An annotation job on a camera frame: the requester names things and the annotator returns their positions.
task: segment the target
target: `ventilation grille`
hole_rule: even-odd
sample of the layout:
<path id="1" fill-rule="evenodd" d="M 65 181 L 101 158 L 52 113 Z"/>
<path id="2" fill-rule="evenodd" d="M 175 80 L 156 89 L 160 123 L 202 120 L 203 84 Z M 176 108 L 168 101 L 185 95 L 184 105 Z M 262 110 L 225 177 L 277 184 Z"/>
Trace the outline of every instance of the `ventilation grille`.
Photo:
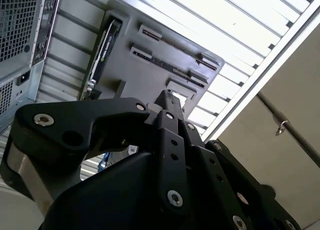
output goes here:
<path id="1" fill-rule="evenodd" d="M 7 111 L 11 104 L 11 94 L 14 81 L 8 81 L 0 88 L 0 116 Z"/>
<path id="2" fill-rule="evenodd" d="M 0 0 L 0 62 L 23 52 L 30 41 L 37 0 Z"/>

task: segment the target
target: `metal pipe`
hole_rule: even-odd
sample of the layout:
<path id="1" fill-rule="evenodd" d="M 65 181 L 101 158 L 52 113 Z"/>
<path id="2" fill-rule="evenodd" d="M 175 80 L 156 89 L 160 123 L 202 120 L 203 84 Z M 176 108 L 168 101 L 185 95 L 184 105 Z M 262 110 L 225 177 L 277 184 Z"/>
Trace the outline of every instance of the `metal pipe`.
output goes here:
<path id="1" fill-rule="evenodd" d="M 278 126 L 282 125 L 288 131 L 288 133 L 294 138 L 299 146 L 305 151 L 306 154 L 320 167 L 320 154 L 311 146 L 311 144 L 291 125 L 285 115 L 276 109 L 276 107 L 261 93 L 257 94 L 257 97 L 272 113 L 275 122 Z"/>

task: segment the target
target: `ceiling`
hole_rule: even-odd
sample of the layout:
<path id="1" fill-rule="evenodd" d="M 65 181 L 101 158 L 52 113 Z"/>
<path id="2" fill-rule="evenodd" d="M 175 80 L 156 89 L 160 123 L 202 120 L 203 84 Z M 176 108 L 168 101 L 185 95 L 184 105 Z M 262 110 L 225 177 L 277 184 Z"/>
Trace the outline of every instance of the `ceiling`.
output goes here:
<path id="1" fill-rule="evenodd" d="M 318 26 L 261 90 L 315 148 L 320 149 L 320 27 Z M 306 227 L 320 218 L 320 169 L 255 97 L 219 139 L 278 202 Z"/>

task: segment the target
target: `silver bolt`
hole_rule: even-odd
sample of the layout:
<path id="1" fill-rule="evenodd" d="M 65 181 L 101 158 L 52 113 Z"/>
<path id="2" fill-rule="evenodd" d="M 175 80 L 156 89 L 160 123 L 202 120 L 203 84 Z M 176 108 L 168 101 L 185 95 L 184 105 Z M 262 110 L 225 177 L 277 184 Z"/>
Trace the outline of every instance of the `silver bolt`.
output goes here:
<path id="1" fill-rule="evenodd" d="M 195 130 L 195 126 L 193 126 L 191 123 L 188 123 L 187 126 L 188 126 L 191 130 Z"/>
<path id="2" fill-rule="evenodd" d="M 294 226 L 289 220 L 285 220 L 285 222 L 288 224 L 288 226 L 289 226 L 292 230 L 296 230 L 295 226 Z"/>
<path id="3" fill-rule="evenodd" d="M 174 116 L 172 116 L 172 114 L 170 114 L 170 113 L 166 113 L 166 116 L 167 116 L 168 118 L 170 118 L 170 119 L 174 119 Z"/>
<path id="4" fill-rule="evenodd" d="M 144 111 L 146 109 L 142 104 L 139 103 L 136 104 L 136 107 L 141 111 Z"/>
<path id="5" fill-rule="evenodd" d="M 182 207 L 182 205 L 184 203 L 181 195 L 174 190 L 168 191 L 167 198 L 168 198 L 168 201 L 170 202 L 170 204 L 175 207 Z"/>
<path id="6" fill-rule="evenodd" d="M 89 82 L 88 86 L 91 87 L 91 88 L 94 88 L 96 85 L 93 82 Z"/>
<path id="7" fill-rule="evenodd" d="M 233 216 L 232 219 L 238 230 L 247 230 L 245 222 L 240 217 Z"/>
<path id="8" fill-rule="evenodd" d="M 222 150 L 222 147 L 218 143 L 215 143 L 214 146 L 216 147 L 216 149 Z"/>
<path id="9" fill-rule="evenodd" d="M 246 205 L 249 205 L 247 199 L 239 192 L 236 193 L 236 196 Z"/>
<path id="10" fill-rule="evenodd" d="M 47 114 L 37 114 L 33 118 L 35 124 L 39 126 L 51 126 L 54 124 L 55 120 Z"/>

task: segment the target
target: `bolt hole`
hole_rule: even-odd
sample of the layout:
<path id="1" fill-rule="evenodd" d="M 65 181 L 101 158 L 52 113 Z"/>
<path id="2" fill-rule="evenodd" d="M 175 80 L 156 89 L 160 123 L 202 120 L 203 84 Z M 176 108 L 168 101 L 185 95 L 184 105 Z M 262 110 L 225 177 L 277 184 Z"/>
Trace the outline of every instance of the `bolt hole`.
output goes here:
<path id="1" fill-rule="evenodd" d="M 172 115 L 172 114 L 170 114 L 170 113 L 166 113 L 166 116 L 169 118 L 169 119 L 174 119 L 175 117 Z"/>
<path id="2" fill-rule="evenodd" d="M 172 145 L 178 146 L 178 143 L 175 140 L 171 140 Z"/>
<path id="3" fill-rule="evenodd" d="M 178 161 L 178 157 L 175 154 L 171 154 L 171 158 L 173 159 L 173 161 Z"/>
<path id="4" fill-rule="evenodd" d="M 146 109 L 142 104 L 139 103 L 136 103 L 136 107 L 141 111 L 144 111 Z"/>
<path id="5" fill-rule="evenodd" d="M 222 176 L 220 176 L 220 175 L 217 175 L 216 178 L 217 178 L 219 181 L 221 181 L 221 182 L 224 181 L 224 179 L 223 179 Z"/>
<path id="6" fill-rule="evenodd" d="M 30 51 L 30 46 L 25 46 L 24 52 L 28 53 Z"/>
<path id="7" fill-rule="evenodd" d="M 210 161 L 213 165 L 216 164 L 215 160 L 213 160 L 212 158 L 210 158 L 209 161 Z"/>
<path id="8" fill-rule="evenodd" d="M 285 221 L 288 224 L 288 226 L 290 227 L 290 229 L 296 230 L 295 226 L 289 220 L 285 220 Z"/>
<path id="9" fill-rule="evenodd" d="M 84 138 L 75 131 L 65 131 L 62 134 L 62 141 L 68 146 L 80 146 Z"/>
<path id="10" fill-rule="evenodd" d="M 179 197 L 176 194 L 172 195 L 172 199 L 173 199 L 173 201 L 175 201 L 177 203 L 179 202 Z"/>
<path id="11" fill-rule="evenodd" d="M 244 226 L 240 220 L 237 220 L 236 222 L 239 225 L 239 227 L 243 227 Z"/>
<path id="12" fill-rule="evenodd" d="M 40 117 L 41 122 L 49 122 L 49 119 L 45 116 Z"/>

